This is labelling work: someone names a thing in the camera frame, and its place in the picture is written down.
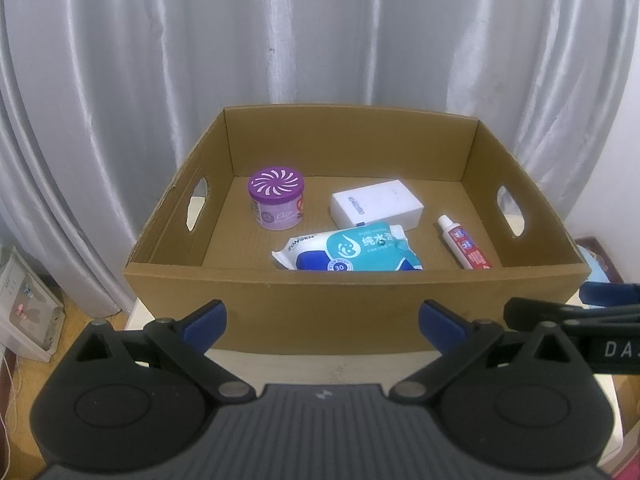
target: blue wet wipes package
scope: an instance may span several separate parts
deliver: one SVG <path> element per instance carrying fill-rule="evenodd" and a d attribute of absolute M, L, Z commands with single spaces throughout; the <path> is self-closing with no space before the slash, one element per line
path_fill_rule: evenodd
<path fill-rule="evenodd" d="M 290 238 L 271 254 L 290 270 L 422 270 L 402 227 L 386 222 Z"/>

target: white rectangular box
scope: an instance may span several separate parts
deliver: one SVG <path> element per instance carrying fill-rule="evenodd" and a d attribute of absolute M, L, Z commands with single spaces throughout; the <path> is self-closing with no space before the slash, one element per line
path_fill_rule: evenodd
<path fill-rule="evenodd" d="M 334 193 L 331 218 L 340 229 L 385 221 L 407 231 L 418 227 L 424 206 L 399 180 Z"/>

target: wooden floor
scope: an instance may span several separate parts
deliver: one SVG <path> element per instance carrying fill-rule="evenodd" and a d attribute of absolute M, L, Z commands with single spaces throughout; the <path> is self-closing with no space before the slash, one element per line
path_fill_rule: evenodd
<path fill-rule="evenodd" d="M 10 434 L 11 444 L 11 466 L 8 480 L 31 480 L 44 468 L 44 461 L 38 452 L 38 446 L 31 436 L 29 429 L 29 412 L 31 405 L 40 391 L 42 385 L 51 375 L 66 350 L 84 327 L 91 321 L 75 304 L 64 297 L 66 319 L 62 328 L 58 351 L 52 356 L 48 363 L 31 361 L 18 358 L 18 365 L 22 373 L 22 387 L 17 397 L 15 411 L 10 407 L 7 414 L 7 427 L 9 431 L 15 428 L 15 433 Z M 127 320 L 126 314 L 120 312 L 108 318 L 116 330 L 122 330 Z M 14 383 L 20 380 L 20 372 L 16 368 L 14 371 Z"/>

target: corrugated cardboard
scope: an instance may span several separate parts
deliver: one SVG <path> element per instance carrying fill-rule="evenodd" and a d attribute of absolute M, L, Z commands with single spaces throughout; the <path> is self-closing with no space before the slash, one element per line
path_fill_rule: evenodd
<path fill-rule="evenodd" d="M 254 219 L 246 183 L 261 168 L 305 175 L 305 217 L 274 232 Z M 189 231 L 201 178 L 208 194 Z M 409 232 L 423 272 L 279 269 L 271 251 L 293 236 L 335 229 L 333 192 L 399 178 L 424 204 Z M 497 204 L 505 186 L 525 229 L 513 235 Z M 447 214 L 472 235 L 489 270 L 462 270 L 440 238 Z M 217 348 L 367 354 L 429 348 L 417 311 L 433 298 L 468 319 L 501 320 L 511 296 L 567 300 L 588 267 L 524 170 L 480 121 L 372 107 L 226 108 L 200 138 L 148 220 L 125 276 L 156 317 L 181 318 L 219 298 L 228 328 Z"/>
<path fill-rule="evenodd" d="M 618 375 L 613 377 L 622 417 L 622 429 L 627 434 L 640 420 L 640 378 Z"/>

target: toothpaste tube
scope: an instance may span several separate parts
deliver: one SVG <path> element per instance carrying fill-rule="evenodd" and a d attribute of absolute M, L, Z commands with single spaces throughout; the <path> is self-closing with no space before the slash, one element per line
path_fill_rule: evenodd
<path fill-rule="evenodd" d="M 465 269 L 491 269 L 491 264 L 460 224 L 452 222 L 447 215 L 442 215 L 438 218 L 438 225 L 442 229 L 445 243 Z"/>
<path fill-rule="evenodd" d="M 386 222 L 290 238 L 271 254 L 290 270 L 422 270 L 402 227 Z"/>

